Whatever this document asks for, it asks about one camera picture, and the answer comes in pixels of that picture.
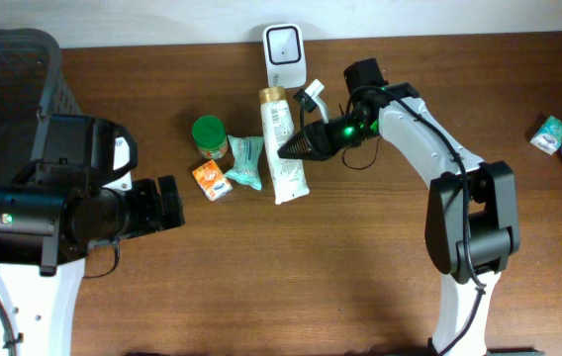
white tube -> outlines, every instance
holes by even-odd
[[[294,125],[285,89],[273,87],[259,92],[261,121],[268,166],[272,176],[275,203],[281,204],[310,193],[300,159],[279,158],[277,150],[292,136]]]

green jar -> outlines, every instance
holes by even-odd
[[[204,158],[220,159],[229,150],[224,124],[214,116],[203,116],[198,119],[193,124],[192,134],[198,145],[198,151]]]

gold bottle cap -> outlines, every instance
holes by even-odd
[[[271,87],[259,90],[261,105],[279,100],[286,100],[284,87]]]

green lid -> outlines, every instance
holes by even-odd
[[[193,138],[202,148],[215,148],[226,139],[226,130],[220,119],[214,116],[203,116],[193,124]]]

bottle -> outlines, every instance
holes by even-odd
[[[290,139],[294,131],[290,108],[283,87],[259,91],[263,141],[268,158],[275,203],[281,204],[310,193],[300,159],[279,158],[277,151]]]
[[[220,159],[229,150],[224,124],[214,116],[203,116],[198,119],[193,124],[191,133],[198,151],[206,159]]]

